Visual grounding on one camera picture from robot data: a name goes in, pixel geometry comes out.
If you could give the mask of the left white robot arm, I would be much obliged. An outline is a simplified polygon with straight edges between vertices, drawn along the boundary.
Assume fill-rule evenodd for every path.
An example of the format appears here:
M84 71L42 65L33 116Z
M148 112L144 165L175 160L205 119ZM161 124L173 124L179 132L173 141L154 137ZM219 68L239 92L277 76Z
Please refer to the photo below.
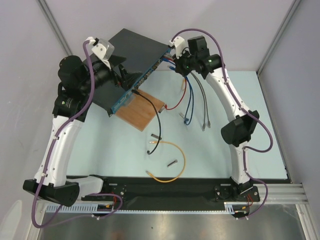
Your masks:
M128 71L123 65L125 61L126 58L116 55L111 56L109 65L94 55L86 60L70 55L60 61L50 140L35 176L23 183L23 189L36 200L70 207L87 195L93 194L99 200L109 197L110 187L104 184L103 177L68 179L67 168L91 104L111 116L116 103L142 77L140 71Z

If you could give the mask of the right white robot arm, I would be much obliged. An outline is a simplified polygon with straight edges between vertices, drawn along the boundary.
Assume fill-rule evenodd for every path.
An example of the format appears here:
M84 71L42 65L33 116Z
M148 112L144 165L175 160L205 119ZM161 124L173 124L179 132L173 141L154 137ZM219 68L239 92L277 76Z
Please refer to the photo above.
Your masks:
M242 201L253 188L253 182L244 166L244 147L251 140L259 113L251 111L242 102L228 76L222 52L211 55L204 36L188 40L176 36L170 44L175 49L175 71L184 77L192 72L200 74L213 88L225 110L228 124L222 127L220 132L231 155L230 195L234 200Z

